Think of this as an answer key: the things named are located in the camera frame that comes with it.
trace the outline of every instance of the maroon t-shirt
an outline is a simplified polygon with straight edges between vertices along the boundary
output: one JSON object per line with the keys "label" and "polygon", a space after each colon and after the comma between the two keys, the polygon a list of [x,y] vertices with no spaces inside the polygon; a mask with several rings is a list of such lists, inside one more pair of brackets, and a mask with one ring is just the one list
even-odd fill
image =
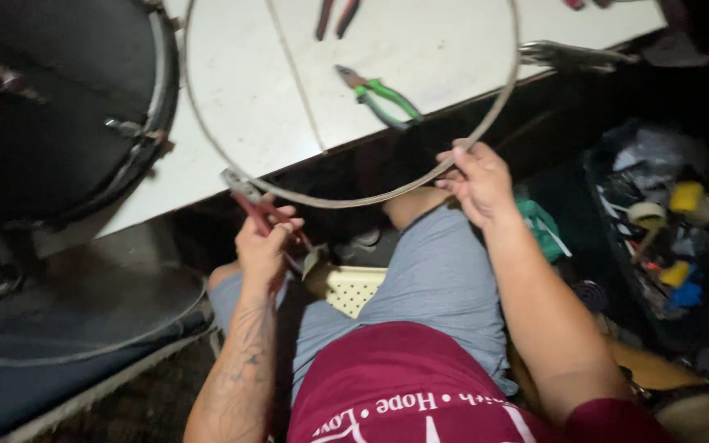
{"label": "maroon t-shirt", "polygon": [[507,401],[447,335],[412,322],[363,327],[313,361],[292,408],[290,443],[673,441],[624,400],[576,408],[550,427]]}

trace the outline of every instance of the pliers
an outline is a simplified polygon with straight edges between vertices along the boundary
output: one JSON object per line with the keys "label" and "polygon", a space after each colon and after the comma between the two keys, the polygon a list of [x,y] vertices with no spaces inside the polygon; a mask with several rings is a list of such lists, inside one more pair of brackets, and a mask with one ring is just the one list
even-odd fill
{"label": "pliers", "polygon": [[[333,0],[322,0],[321,2],[321,14],[319,14],[319,24],[316,26],[316,40],[325,39],[325,31],[327,30],[327,22],[330,20],[330,11],[332,9]],[[336,34],[339,39],[343,38],[343,34],[347,31],[349,23],[355,18],[355,13],[357,13],[357,8],[360,7],[360,0],[348,0],[347,8],[343,11],[341,18],[338,21],[338,26],[336,26]]]}
{"label": "pliers", "polygon": [[[366,80],[360,77],[353,69],[340,65],[336,65],[336,71],[341,75],[343,81],[354,90],[358,103],[368,106],[373,114],[390,128],[403,132],[409,129],[409,126],[412,124],[423,121],[423,114],[420,113],[418,108],[414,107],[414,105],[407,100],[406,97],[399,94],[399,92],[384,86],[379,79]],[[377,102],[374,101],[373,97],[370,96],[369,91],[373,91],[377,96],[387,98],[398,105],[410,117],[409,122],[404,123],[384,112],[382,108],[377,105]]]}
{"label": "pliers", "polygon": [[[290,216],[280,212],[275,206],[272,206],[271,203],[267,203],[262,200],[261,192],[259,192],[258,189],[251,185],[251,183],[247,180],[244,180],[238,173],[227,168],[221,172],[221,178],[227,185],[229,185],[231,197],[236,200],[240,206],[242,206],[249,217],[254,219],[254,222],[256,222],[256,227],[262,237],[269,237],[272,228],[277,223],[291,224]],[[277,223],[271,223],[270,216],[275,217]],[[308,237],[300,228],[296,229],[291,234],[290,242],[303,243],[309,252],[313,251],[313,247],[311,246]],[[284,251],[284,259],[289,266],[300,273],[302,272],[300,265],[298,265],[286,251]]]}

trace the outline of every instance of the gray shorts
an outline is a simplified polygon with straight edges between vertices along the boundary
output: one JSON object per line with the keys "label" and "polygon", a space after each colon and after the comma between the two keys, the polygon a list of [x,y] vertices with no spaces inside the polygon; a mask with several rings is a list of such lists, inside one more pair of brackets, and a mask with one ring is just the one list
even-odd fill
{"label": "gray shorts", "polygon": [[[439,206],[418,217],[402,233],[384,282],[357,318],[288,279],[278,294],[279,389],[291,386],[293,401],[313,358],[331,341],[365,325],[407,321],[453,337],[506,395],[515,394],[516,384],[505,377],[505,323],[496,281],[479,237],[457,209]],[[224,333],[241,285],[241,276],[233,275],[210,292]]]}

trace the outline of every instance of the tattooed forearm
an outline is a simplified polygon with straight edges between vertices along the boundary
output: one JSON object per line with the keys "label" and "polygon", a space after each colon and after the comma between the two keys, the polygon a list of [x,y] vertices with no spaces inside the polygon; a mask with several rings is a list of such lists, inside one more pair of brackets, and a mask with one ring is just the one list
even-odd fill
{"label": "tattooed forearm", "polygon": [[221,357],[188,421],[190,427],[196,415],[215,443],[265,441],[275,387],[276,309],[264,298],[238,303]]}

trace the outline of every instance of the bass drum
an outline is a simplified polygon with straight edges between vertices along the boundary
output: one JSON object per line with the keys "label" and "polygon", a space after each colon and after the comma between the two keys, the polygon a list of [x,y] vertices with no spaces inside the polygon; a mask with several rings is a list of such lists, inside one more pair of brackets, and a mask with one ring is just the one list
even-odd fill
{"label": "bass drum", "polygon": [[0,228],[62,227],[123,196],[178,91],[159,2],[0,0]]}

